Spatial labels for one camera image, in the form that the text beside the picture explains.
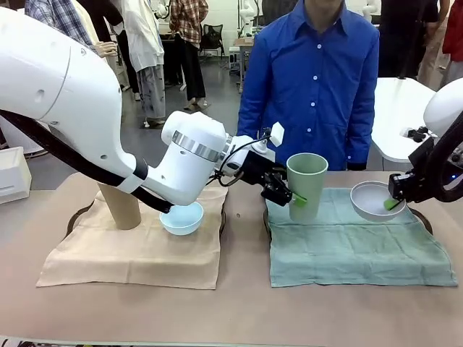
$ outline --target blue shirt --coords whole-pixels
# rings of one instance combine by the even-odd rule
[[[256,36],[239,110],[238,134],[256,138],[279,121],[276,161],[322,155],[330,170],[365,164],[371,144],[379,32],[345,5],[319,35],[303,0]]]

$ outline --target shirt collar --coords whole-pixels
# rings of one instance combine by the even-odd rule
[[[305,6],[304,6],[304,0],[299,0],[295,6],[295,8],[292,10],[292,12],[289,14],[289,18],[292,21],[293,28],[294,28],[294,36],[297,35],[299,32],[300,28],[306,24],[310,28],[313,28],[312,22],[310,21],[309,16],[307,15],[307,12],[305,11]],[[335,22],[335,25],[337,22],[341,23],[341,28],[344,31],[346,35],[349,35],[349,28],[350,28],[350,16],[349,16],[349,11],[346,8],[346,2],[343,1],[342,3],[342,10],[339,15],[338,20]]]

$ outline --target hand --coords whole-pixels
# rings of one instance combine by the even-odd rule
[[[100,58],[107,56],[117,56],[117,45],[114,42],[100,42],[98,41],[94,46],[96,53]]]

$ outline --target gray pants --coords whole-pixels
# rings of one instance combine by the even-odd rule
[[[459,78],[463,78],[463,61],[450,61],[443,76],[441,87]]]
[[[147,67],[137,72],[142,109],[146,119],[166,118],[166,89],[162,65]]]

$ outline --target teal cloth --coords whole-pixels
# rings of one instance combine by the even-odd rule
[[[309,226],[267,201],[272,287],[302,284],[457,286],[447,252],[408,210],[385,223],[362,219],[350,189],[324,189]]]

